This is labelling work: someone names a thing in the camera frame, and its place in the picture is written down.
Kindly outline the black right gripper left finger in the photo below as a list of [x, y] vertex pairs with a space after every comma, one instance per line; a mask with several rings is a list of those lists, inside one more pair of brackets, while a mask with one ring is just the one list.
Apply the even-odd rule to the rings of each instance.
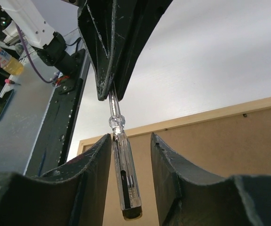
[[0, 172], [0, 226], [100, 226], [111, 136], [40, 177]]

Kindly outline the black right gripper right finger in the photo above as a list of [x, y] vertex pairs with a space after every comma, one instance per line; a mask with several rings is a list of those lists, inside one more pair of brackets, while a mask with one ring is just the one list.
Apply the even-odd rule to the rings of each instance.
[[271, 226], [271, 175], [218, 176], [187, 160], [157, 134], [151, 164], [162, 226]]

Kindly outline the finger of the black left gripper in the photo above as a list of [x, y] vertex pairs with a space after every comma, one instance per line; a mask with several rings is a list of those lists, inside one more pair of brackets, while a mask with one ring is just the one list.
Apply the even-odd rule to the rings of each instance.
[[108, 97], [114, 72], [115, 0], [85, 0], [78, 10], [78, 29], [95, 72], [97, 98]]
[[119, 66], [114, 76], [117, 97], [122, 100], [135, 64], [157, 23], [172, 0], [128, 0], [135, 3]]

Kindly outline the clear handled screwdriver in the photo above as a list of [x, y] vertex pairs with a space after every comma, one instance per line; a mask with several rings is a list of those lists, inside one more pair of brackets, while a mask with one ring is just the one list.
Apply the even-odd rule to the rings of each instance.
[[125, 133], [125, 118], [120, 112], [115, 89], [109, 92], [112, 150], [115, 162], [120, 208], [126, 221], [142, 216], [142, 201], [130, 141]]

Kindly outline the wooden picture frame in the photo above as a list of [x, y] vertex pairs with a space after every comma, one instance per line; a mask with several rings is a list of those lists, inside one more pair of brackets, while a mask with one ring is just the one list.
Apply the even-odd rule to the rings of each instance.
[[143, 216], [125, 221], [114, 164], [110, 165], [103, 224], [156, 226], [159, 223], [151, 167], [151, 134], [201, 168], [227, 177], [271, 174], [271, 97], [128, 129]]

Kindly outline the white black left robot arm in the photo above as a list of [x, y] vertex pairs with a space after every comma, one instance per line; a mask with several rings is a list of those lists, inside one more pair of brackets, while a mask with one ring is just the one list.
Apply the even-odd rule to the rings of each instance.
[[[116, 89], [122, 100], [136, 62], [154, 28], [170, 5], [168, 0], [71, 0], [78, 7], [78, 29], [95, 71], [97, 97]], [[30, 0], [0, 0], [0, 6], [21, 28], [29, 44], [49, 66], [65, 75], [76, 69], [64, 50], [64, 39]]]

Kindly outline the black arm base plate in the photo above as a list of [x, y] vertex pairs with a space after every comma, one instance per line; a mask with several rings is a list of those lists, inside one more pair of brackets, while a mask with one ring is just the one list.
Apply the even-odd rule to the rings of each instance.
[[55, 88], [24, 175], [40, 176], [67, 161], [76, 124], [89, 58], [85, 49], [72, 55], [78, 63], [75, 74]]

